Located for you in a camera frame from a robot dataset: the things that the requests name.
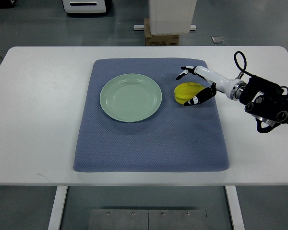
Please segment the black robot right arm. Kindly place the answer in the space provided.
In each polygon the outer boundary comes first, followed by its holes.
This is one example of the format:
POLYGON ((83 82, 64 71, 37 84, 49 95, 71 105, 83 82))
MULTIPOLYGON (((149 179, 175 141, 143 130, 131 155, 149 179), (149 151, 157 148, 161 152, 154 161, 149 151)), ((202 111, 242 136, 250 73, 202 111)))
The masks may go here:
POLYGON ((268 133, 288 124, 288 87, 251 75, 239 97, 245 112, 253 115, 257 131, 268 133))

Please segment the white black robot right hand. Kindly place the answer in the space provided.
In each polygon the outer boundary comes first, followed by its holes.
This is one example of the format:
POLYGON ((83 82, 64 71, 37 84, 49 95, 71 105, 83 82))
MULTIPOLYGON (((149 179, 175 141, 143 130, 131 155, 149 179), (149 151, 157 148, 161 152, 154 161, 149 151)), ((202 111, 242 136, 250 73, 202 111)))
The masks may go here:
POLYGON ((239 78, 229 80, 203 66, 185 66, 181 69, 183 72, 176 78, 177 80, 180 80, 183 76, 191 73, 201 77, 210 84, 210 86, 205 87, 189 101, 185 102, 183 104, 184 106, 202 104, 213 98, 217 92, 224 93, 229 99, 237 101, 246 86, 246 83, 239 78))

